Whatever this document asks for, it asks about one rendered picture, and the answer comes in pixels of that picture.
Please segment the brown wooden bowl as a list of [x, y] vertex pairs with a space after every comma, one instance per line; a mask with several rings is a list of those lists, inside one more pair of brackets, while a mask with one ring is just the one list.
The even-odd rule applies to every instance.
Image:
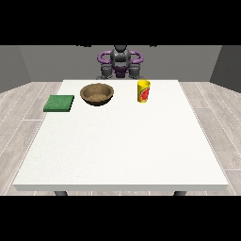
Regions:
[[80, 90], [80, 97], [90, 105], [101, 106], [107, 104], [114, 95], [114, 89], [108, 84], [95, 83], [84, 86]]

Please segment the yellow cup with melon print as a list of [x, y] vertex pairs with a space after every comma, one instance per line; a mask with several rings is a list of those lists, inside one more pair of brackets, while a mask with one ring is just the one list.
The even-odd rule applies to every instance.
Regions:
[[148, 101], [151, 82], [146, 79], [140, 79], [137, 81], [137, 100], [140, 103], [146, 103]]

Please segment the green square pad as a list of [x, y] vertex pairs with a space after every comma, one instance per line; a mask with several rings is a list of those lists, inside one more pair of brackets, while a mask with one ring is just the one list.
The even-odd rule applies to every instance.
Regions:
[[44, 112], [69, 112], [72, 107], [73, 95], [51, 95], [44, 108]]

